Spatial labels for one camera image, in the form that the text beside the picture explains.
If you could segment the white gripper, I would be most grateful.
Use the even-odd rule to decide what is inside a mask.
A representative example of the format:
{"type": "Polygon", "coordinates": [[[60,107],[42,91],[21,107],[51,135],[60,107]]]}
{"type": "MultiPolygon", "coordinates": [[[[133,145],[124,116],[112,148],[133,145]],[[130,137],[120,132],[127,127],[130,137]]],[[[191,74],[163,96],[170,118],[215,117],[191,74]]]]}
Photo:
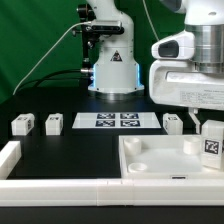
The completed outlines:
{"type": "Polygon", "coordinates": [[[199,73],[188,61],[156,60],[149,71],[149,95],[157,104],[188,107],[200,134],[198,109],[224,111],[224,75],[199,73]]]}

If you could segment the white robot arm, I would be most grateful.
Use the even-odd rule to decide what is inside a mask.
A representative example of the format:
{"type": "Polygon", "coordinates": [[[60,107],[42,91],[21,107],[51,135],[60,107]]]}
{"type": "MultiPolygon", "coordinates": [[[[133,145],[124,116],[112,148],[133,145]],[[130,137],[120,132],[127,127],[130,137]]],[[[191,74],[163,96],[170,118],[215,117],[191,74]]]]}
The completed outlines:
{"type": "MultiPolygon", "coordinates": [[[[144,90],[133,56],[134,24],[114,0],[86,0],[84,32],[101,43],[88,91],[109,100],[144,90]]],[[[157,104],[224,111],[224,0],[160,0],[185,15],[185,29],[151,47],[149,95],[157,104]]]]}

